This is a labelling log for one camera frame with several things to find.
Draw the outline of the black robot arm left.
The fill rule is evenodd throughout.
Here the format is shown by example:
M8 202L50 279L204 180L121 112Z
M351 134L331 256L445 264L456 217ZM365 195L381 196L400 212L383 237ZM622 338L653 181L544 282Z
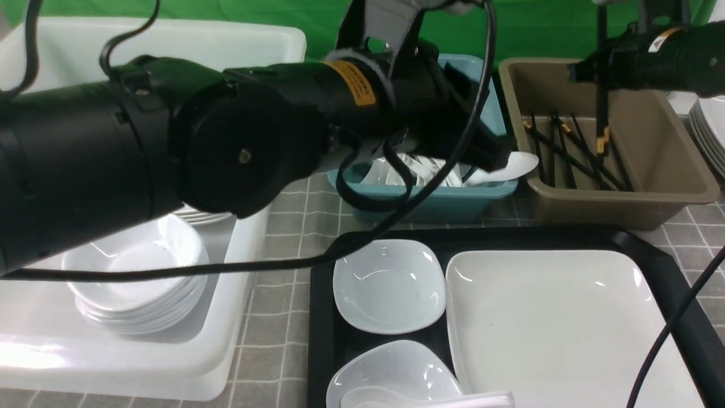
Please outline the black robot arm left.
M2 279L136 282L228 272L315 267L383 237L422 204L458 162L501 169L512 150L479 119L491 83L497 15L486 11L486 57L473 101L437 49L419 38L428 11L453 1L353 1L333 52L321 62L219 72L178 58L142 55L112 67L112 52L152 26L106 42L106 81L29 93L40 70L42 1L23 24L26 67L2 91ZM102 273L33 263L171 214L184 204L239 219L264 209L291 183L343 172L383 155L406 191L376 201L344 178L350 206L387 213L366 235L309 258Z

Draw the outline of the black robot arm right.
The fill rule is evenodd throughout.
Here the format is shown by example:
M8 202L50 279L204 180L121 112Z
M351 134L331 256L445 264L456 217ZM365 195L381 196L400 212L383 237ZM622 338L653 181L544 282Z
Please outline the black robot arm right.
M605 38L569 65L576 83L604 90L724 93L724 23L694 25L687 1L639 1L638 18L621 36Z

